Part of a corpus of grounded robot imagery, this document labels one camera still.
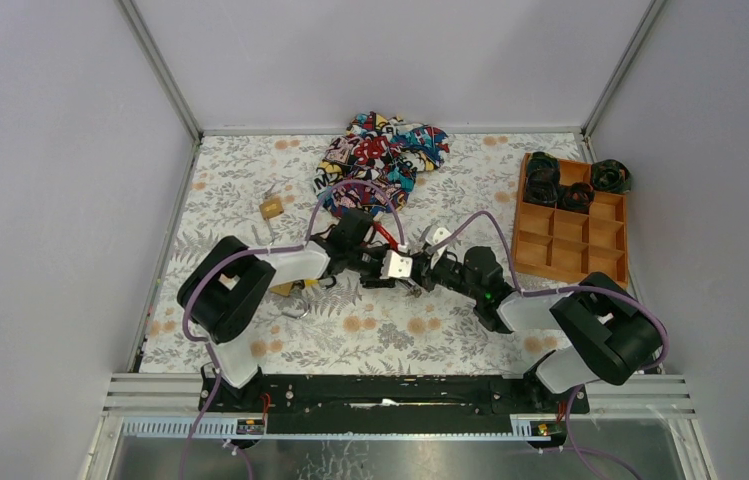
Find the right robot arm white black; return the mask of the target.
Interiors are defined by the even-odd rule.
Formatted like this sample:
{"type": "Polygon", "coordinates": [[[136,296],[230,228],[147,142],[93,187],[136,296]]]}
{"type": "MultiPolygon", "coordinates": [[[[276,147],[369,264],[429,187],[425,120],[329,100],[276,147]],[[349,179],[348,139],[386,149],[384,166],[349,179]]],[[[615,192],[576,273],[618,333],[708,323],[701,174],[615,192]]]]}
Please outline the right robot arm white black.
{"type": "Polygon", "coordinates": [[[539,412],[577,385],[622,385],[666,350],[664,327],[600,272],[540,295],[507,281],[489,247],[472,247],[463,257],[426,247],[412,256],[411,278],[426,290],[443,287],[473,300],[475,316],[491,332],[554,330],[567,338],[567,347],[551,349],[525,374],[525,402],[539,412]]]}

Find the red cable lock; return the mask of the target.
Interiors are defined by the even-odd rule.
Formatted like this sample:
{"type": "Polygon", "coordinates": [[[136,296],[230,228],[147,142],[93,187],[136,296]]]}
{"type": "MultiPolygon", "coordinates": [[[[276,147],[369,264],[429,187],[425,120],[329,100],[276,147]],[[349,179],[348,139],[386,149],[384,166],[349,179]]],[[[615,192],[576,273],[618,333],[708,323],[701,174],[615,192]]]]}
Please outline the red cable lock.
{"type": "Polygon", "coordinates": [[[391,235],[391,233],[379,222],[373,223],[374,231],[380,235],[389,245],[391,250],[398,251],[400,243],[391,235]]]}

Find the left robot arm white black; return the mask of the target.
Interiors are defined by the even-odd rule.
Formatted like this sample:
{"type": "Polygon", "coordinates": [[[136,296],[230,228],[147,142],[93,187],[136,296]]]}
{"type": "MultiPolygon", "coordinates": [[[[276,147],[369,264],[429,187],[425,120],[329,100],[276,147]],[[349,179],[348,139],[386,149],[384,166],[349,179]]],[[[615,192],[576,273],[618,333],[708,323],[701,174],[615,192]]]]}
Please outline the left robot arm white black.
{"type": "Polygon", "coordinates": [[[259,401],[261,387],[254,379],[259,365],[250,355],[246,334],[271,288],[346,270],[386,287],[408,275],[411,261],[395,243],[372,246],[366,240],[375,229],[370,214],[352,210],[327,232],[298,245],[256,248],[228,236],[183,283],[177,301],[184,309],[184,332],[208,345],[225,381],[222,398],[232,408],[246,411],[259,401]]]}

